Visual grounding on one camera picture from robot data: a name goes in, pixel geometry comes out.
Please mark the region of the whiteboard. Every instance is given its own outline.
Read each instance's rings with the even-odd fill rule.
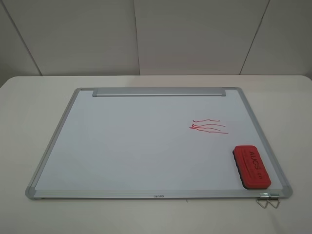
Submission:
[[[272,182],[267,190],[282,191],[283,174],[241,93],[224,92],[94,97],[93,89],[78,91],[34,197],[250,196],[235,164],[237,145],[257,147]]]

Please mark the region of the red wavy line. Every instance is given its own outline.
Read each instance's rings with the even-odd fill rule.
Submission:
[[[196,129],[198,131],[202,131],[202,132],[207,132],[207,133],[222,133],[222,132],[212,132],[212,131],[205,131],[205,130],[200,130],[200,129],[197,129],[197,128],[193,128],[193,127],[190,127],[191,129]]]
[[[203,125],[196,125],[196,124],[192,124],[196,127],[202,127],[202,126],[207,126],[207,125],[215,125],[215,126],[221,126],[221,127],[225,127],[224,125],[220,125],[220,124],[214,124],[214,123],[207,123],[207,124],[203,124]]]
[[[198,123],[198,122],[205,122],[205,121],[213,121],[213,122],[220,122],[220,120],[212,120],[212,119],[205,119],[205,120],[198,120],[198,121],[195,121],[193,120],[194,123]]]
[[[196,125],[192,124],[192,127],[195,127],[195,128],[202,128],[202,127],[197,127]],[[202,128],[202,129],[214,129],[214,130],[217,130],[219,132],[221,132],[221,130],[217,129],[217,128]]]

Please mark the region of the whiteboard eraser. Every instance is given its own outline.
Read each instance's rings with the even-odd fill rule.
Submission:
[[[267,189],[271,185],[269,174],[255,146],[236,146],[233,154],[244,188]]]

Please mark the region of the silver frame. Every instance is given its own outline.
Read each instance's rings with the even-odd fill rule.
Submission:
[[[237,90],[245,108],[256,128],[257,133],[267,151],[276,174],[283,186],[281,190],[194,190],[194,191],[36,191],[37,182],[54,147],[54,144],[62,130],[67,116],[80,91],[94,91],[94,97],[103,96],[225,96],[226,90]],[[74,91],[52,138],[35,170],[33,177],[25,191],[29,199],[43,198],[257,198],[266,194],[267,196],[278,196],[287,198],[293,194],[293,190],[287,181],[264,133],[242,91],[238,87],[181,87],[181,88],[78,88]]]

